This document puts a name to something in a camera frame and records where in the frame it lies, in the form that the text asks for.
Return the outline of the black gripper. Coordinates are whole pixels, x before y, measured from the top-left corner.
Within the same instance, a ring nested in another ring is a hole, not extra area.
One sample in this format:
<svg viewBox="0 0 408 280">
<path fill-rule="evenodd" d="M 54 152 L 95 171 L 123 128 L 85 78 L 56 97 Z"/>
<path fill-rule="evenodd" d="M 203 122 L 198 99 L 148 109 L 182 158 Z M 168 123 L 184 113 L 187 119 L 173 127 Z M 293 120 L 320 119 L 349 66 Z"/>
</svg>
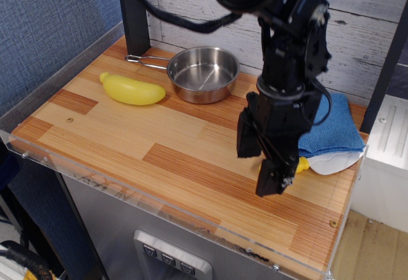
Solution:
<svg viewBox="0 0 408 280">
<path fill-rule="evenodd" d="M 281 195 L 293 184 L 299 162 L 299 138 L 310 131 L 323 95 L 316 81 L 296 84 L 293 91 L 279 91 L 266 80 L 256 83 L 258 93 L 247 95 L 248 108 L 237 125 L 237 155 L 264 153 L 256 194 Z"/>
</svg>

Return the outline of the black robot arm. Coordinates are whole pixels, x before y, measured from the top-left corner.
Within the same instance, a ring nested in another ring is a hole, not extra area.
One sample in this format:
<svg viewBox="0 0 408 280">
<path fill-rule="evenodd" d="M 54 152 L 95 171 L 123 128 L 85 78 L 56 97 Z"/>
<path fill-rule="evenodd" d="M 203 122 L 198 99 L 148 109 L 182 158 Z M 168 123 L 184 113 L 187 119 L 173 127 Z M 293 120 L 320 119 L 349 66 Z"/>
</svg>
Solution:
<svg viewBox="0 0 408 280">
<path fill-rule="evenodd" d="M 235 14 L 250 13 L 261 27 L 263 68 L 256 92 L 238 119 L 237 154 L 264 155 L 256 194 L 281 194 L 292 185 L 299 163 L 298 141 L 316 124 L 318 81 L 331 54 L 326 44 L 327 0 L 217 0 Z"/>
</svg>

